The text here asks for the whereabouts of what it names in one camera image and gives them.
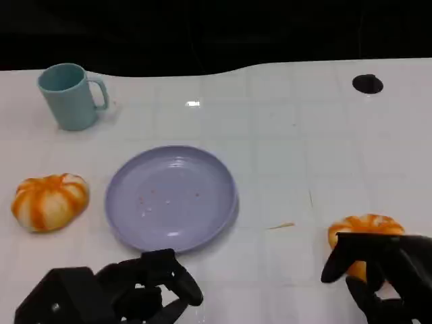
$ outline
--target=mug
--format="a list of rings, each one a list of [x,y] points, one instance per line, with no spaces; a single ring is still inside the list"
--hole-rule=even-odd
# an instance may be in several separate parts
[[[104,103],[96,106],[89,82],[102,91]],[[99,78],[88,78],[79,65],[62,63],[48,67],[38,78],[38,86],[57,123],[64,130],[83,130],[93,125],[98,110],[108,108],[108,93]]]

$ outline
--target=white tabletop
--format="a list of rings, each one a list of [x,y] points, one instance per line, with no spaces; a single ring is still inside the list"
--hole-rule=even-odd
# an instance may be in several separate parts
[[[0,314],[53,267],[137,257],[111,234],[103,196],[130,157],[164,144],[215,153],[240,191],[236,224],[180,256],[205,293],[180,324],[366,323],[343,281],[320,282],[327,228],[374,212],[432,236],[432,61],[272,63],[214,76],[101,76],[111,107],[92,128],[59,130],[36,87],[40,71],[0,72]],[[375,74],[383,92],[354,90]],[[187,106],[199,101],[199,107]],[[24,231],[10,212],[25,178],[76,173],[87,210],[64,230]],[[284,222],[294,227],[267,230]],[[168,298],[171,293],[164,293]]]

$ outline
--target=plate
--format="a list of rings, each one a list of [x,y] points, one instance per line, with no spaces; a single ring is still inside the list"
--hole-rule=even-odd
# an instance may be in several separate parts
[[[186,252],[231,224],[238,194],[227,167],[191,146],[163,146],[129,160],[114,175],[105,211],[116,236],[139,250]]]

